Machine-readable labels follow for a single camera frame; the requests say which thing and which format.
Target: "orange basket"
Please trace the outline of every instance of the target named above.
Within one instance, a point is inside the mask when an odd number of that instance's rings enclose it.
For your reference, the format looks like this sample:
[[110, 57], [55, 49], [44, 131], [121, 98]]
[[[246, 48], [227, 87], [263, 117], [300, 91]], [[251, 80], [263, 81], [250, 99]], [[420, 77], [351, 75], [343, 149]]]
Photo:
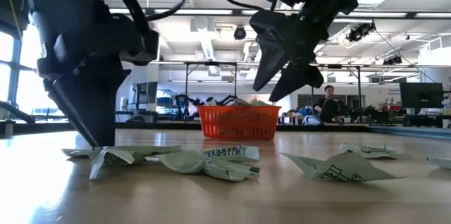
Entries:
[[273, 139], [279, 106], [198, 106], [205, 137]]

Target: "camera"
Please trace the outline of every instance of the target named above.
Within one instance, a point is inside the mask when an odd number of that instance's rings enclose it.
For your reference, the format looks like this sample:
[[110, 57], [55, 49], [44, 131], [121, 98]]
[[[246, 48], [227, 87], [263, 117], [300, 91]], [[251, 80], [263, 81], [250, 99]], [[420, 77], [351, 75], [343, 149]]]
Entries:
[[235, 40], [243, 40], [246, 38], [246, 30], [243, 26], [237, 26], [235, 33], [233, 34]]

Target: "yellow cable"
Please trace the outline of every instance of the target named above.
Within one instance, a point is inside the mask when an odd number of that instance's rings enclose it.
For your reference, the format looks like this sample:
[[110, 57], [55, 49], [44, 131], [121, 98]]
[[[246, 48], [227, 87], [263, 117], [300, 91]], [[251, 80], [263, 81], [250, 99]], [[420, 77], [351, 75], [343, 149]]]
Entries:
[[9, 4], [11, 6], [11, 12], [13, 12], [14, 21], [16, 22], [17, 31], [19, 33], [20, 41], [22, 41], [22, 32], [19, 28], [19, 21], [17, 20], [16, 10], [14, 9], [14, 3], [13, 0], [9, 0]]

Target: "black shirt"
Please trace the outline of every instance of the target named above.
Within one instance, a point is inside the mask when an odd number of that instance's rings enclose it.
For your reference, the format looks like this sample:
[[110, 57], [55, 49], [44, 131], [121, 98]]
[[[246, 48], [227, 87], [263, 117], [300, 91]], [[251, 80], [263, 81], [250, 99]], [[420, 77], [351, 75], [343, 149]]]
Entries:
[[321, 98], [314, 105], [314, 107], [316, 106], [321, 108], [319, 118], [323, 122], [331, 122], [332, 118], [342, 115], [343, 112], [342, 105], [337, 99]]

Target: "window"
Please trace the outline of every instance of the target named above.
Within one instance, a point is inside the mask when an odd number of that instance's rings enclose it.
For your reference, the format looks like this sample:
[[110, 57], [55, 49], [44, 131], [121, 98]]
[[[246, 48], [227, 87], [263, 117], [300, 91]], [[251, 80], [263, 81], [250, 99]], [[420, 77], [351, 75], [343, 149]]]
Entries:
[[8, 98], [10, 71], [9, 66], [0, 64], [0, 101], [6, 101]]
[[49, 109], [49, 115], [63, 115], [47, 96], [42, 78], [31, 71], [22, 70], [19, 74], [17, 104], [19, 109], [27, 114], [46, 115], [47, 109]]
[[23, 32], [22, 51], [20, 53], [20, 64], [29, 68], [36, 68], [36, 61], [41, 57], [41, 39], [39, 32], [33, 25], [28, 25], [27, 30]]
[[0, 60], [6, 62], [11, 61], [11, 58], [13, 57], [13, 40], [14, 38], [12, 36], [0, 32]]

